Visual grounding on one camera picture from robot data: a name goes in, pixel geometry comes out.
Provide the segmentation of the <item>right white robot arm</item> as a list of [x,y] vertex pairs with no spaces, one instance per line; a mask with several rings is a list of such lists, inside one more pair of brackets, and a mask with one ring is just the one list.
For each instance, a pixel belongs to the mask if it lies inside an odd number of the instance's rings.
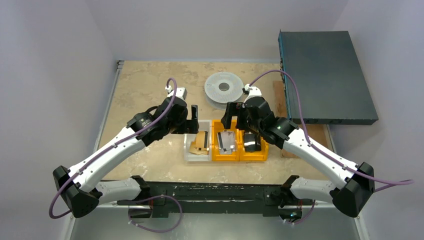
[[225,129],[236,117],[238,130],[259,134],[268,144],[290,152],[324,174],[328,180],[292,177],[281,189],[288,204],[310,199],[332,203],[341,213],[355,218],[375,192],[374,168],[366,162],[358,165],[308,136],[293,121],[274,115],[257,87],[250,87],[243,102],[228,102],[221,123]]

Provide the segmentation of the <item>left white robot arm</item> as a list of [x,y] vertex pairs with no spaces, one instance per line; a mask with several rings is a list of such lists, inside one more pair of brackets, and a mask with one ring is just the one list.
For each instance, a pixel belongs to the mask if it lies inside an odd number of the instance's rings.
[[103,178],[133,154],[168,134],[196,134],[199,131],[198,106],[188,109],[177,97],[165,98],[159,106],[134,115],[106,145],[82,162],[53,171],[58,193],[69,212],[81,218],[97,206],[115,201],[134,201],[138,205],[149,199],[149,186],[140,176],[125,180],[103,181]]

